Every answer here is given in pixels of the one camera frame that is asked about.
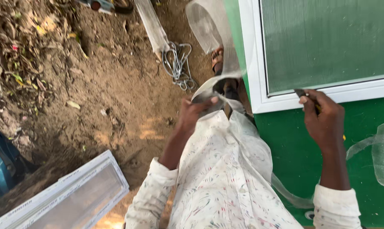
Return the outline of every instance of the man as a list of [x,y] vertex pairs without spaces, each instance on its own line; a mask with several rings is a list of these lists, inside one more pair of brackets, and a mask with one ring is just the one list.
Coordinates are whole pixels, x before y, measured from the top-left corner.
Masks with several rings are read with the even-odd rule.
[[[299,101],[305,125],[323,158],[313,199],[314,226],[360,229],[342,139],[344,108],[323,92],[305,92],[309,96]],[[177,191],[168,228],[302,228],[270,186],[271,152],[256,127],[238,112],[228,120],[222,110],[198,121],[199,113],[217,101],[216,97],[201,104],[182,100],[179,121],[164,154],[151,162],[128,209],[126,228],[158,228],[173,185]],[[319,115],[315,101],[322,107]]]

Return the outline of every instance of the wire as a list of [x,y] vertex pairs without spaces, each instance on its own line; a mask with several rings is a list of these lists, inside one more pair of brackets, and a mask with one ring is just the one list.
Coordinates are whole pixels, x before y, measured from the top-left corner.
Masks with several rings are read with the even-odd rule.
[[[192,52],[192,46],[190,44],[176,45],[173,42],[169,42],[169,45],[170,45],[170,49],[168,51],[162,52],[162,65],[165,71],[167,72],[167,74],[172,77],[172,83],[175,85],[178,85],[183,91],[197,89],[198,84],[191,77],[191,72],[189,70],[189,62],[188,62],[188,57]],[[189,52],[186,55],[185,55],[186,52],[182,52],[182,49],[184,47],[189,47]],[[171,58],[173,59],[172,65],[168,60]],[[185,62],[186,62],[188,73],[186,73],[186,70],[184,69]]]

